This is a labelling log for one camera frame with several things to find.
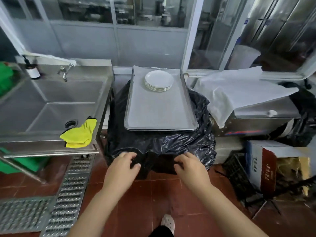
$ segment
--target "yellow rag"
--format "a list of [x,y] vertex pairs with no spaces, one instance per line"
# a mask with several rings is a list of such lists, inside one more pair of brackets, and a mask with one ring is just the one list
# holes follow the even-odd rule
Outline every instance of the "yellow rag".
[[81,127],[72,128],[59,137],[67,142],[68,148],[86,147],[92,140],[92,133],[97,125],[97,119],[87,119]]

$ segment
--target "black plastic crate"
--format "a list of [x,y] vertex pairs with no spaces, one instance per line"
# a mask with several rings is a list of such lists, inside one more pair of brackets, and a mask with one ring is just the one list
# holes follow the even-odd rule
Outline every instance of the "black plastic crate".
[[222,165],[223,169],[226,171],[227,178],[235,190],[238,200],[245,200],[257,193],[249,182],[247,174],[239,161],[240,158],[244,157],[244,153],[232,151]]

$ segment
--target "metal drain grate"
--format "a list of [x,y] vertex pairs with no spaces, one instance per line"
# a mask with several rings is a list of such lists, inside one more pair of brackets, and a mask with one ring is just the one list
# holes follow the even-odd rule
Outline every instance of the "metal drain grate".
[[40,237],[63,237],[76,222],[90,173],[67,174]]
[[82,155],[74,156],[69,163],[66,174],[90,173],[95,155],[88,155],[83,158]]
[[0,234],[41,231],[54,198],[30,197],[0,201]]

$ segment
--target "bottle label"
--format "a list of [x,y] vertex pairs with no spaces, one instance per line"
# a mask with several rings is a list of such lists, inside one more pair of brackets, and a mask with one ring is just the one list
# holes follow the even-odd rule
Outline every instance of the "bottle label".
[[31,78],[38,78],[38,77],[40,77],[40,73],[38,72],[37,68],[26,69],[26,71],[28,72],[28,74],[29,74],[29,76]]

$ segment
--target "sink basin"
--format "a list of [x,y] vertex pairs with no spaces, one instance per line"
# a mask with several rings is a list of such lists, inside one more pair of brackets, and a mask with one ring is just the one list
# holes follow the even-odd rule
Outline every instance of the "sink basin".
[[[25,77],[0,99],[0,147],[10,152],[5,157],[100,152],[96,136],[113,84],[112,68],[107,72],[105,67],[101,71],[98,67],[76,66],[64,82],[61,76],[47,74],[57,73],[59,67],[43,65],[43,78]],[[91,144],[66,148],[59,136],[69,127],[80,127],[88,117],[97,119]]]

